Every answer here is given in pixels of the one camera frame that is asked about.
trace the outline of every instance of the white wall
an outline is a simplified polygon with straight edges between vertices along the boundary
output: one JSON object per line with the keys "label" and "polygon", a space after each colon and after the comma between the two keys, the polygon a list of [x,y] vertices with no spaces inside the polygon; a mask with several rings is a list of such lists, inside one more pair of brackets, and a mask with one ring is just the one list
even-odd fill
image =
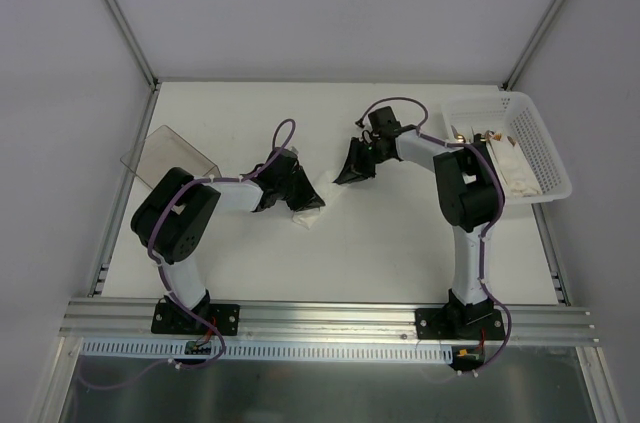
{"label": "white wall", "polygon": [[640,0],[570,0],[517,89],[573,181],[548,207],[575,303],[590,306],[629,421],[640,421]]}
{"label": "white wall", "polygon": [[100,0],[0,0],[0,402],[26,421],[148,88]]}
{"label": "white wall", "polygon": [[119,0],[160,77],[502,83],[550,0]]}

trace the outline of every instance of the perforated metal strip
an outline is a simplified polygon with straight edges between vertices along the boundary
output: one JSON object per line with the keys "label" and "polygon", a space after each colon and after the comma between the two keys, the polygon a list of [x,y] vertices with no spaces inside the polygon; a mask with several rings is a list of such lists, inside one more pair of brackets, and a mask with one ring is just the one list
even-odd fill
{"label": "perforated metal strip", "polygon": [[[202,355],[185,355],[188,340],[86,338],[82,354],[86,356],[114,356],[125,358],[202,359]],[[220,346],[212,345],[212,353]],[[449,364],[452,361],[450,345],[420,343],[406,345],[333,344],[288,342],[235,342],[227,343],[225,359],[280,360],[280,361],[368,361],[389,363]]]}

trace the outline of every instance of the folded white cloth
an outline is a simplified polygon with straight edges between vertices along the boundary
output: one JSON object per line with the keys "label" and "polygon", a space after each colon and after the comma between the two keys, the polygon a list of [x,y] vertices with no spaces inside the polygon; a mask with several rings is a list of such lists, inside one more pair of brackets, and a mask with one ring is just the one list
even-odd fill
{"label": "folded white cloth", "polygon": [[294,223],[311,229],[311,226],[320,218],[320,215],[326,212],[345,190],[346,185],[336,185],[333,182],[339,174],[339,170],[325,171],[313,182],[313,188],[320,195],[320,198],[324,200],[325,206],[294,213],[292,217]]}
{"label": "folded white cloth", "polygon": [[517,142],[513,145],[506,136],[503,136],[500,140],[492,137],[489,143],[497,160],[498,171],[502,174],[513,196],[542,194],[538,180]]}

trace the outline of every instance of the white laundry basket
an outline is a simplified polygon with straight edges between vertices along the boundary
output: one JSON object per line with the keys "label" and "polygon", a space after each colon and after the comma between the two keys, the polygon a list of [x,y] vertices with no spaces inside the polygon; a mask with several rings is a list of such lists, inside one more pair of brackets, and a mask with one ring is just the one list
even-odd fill
{"label": "white laundry basket", "polygon": [[469,138],[487,130],[503,132],[520,144],[542,195],[509,197],[507,204],[532,204],[559,200],[571,194],[571,181],[562,164],[549,131],[533,101],[524,93],[499,92],[495,95],[465,95],[442,105],[449,139],[453,128]]}

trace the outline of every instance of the gray floor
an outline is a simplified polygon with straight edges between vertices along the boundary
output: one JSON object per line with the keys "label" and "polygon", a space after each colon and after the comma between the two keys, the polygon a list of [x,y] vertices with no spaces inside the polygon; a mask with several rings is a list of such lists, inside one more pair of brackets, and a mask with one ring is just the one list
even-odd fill
{"label": "gray floor", "polygon": [[[110,384],[150,360],[86,358]],[[72,385],[64,422],[593,422],[573,349],[509,348],[479,378],[448,367],[386,363],[223,361],[204,371],[161,366],[124,390]]]}

